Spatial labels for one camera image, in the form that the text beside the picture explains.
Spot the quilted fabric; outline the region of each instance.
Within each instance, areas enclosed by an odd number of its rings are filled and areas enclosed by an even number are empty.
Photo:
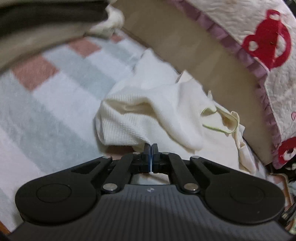
[[[282,167],[296,153],[296,141],[290,140],[296,136],[296,20],[290,9],[282,0],[171,2],[231,52],[229,45],[236,46],[232,39],[240,45],[234,54],[258,78],[256,92],[273,137],[273,163]]]

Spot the blue stripe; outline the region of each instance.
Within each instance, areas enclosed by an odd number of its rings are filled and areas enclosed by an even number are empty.
[[[44,173],[102,156],[53,117],[11,72],[0,76],[0,126]]]
[[[66,45],[51,49],[43,56],[99,100],[102,100],[115,84],[114,79]]]
[[[102,46],[105,51],[109,52],[115,58],[121,60],[123,63],[130,66],[131,68],[134,68],[135,64],[139,61],[139,58],[132,56],[131,53],[125,48],[118,46],[116,43],[113,43],[110,40],[94,37],[89,37],[88,39],[93,43]]]

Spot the beige wall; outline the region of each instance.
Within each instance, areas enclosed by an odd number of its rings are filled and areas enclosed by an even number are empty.
[[[265,163],[271,159],[271,136],[254,89],[256,78],[205,30],[162,0],[118,0],[124,28],[177,70],[188,70],[205,91],[230,111],[238,112],[244,137]]]

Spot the ribbed gray surface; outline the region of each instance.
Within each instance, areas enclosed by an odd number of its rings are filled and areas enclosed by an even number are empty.
[[[73,223],[56,227],[24,223],[10,238],[19,241],[284,241],[291,236],[276,222],[257,226],[227,223],[211,214],[198,196],[182,194],[174,185],[126,185],[117,194],[104,195],[91,213]]]

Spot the black circular pad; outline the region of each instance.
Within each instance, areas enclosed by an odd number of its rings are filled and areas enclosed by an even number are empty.
[[[85,175],[61,171],[20,187],[15,204],[25,220],[57,225],[81,217],[96,199],[96,190]]]
[[[236,223],[258,224],[274,219],[283,211],[285,198],[274,184],[231,172],[215,175],[205,191],[210,209]]]
[[[48,184],[37,190],[36,196],[44,202],[61,202],[71,195],[71,188],[59,183]]]

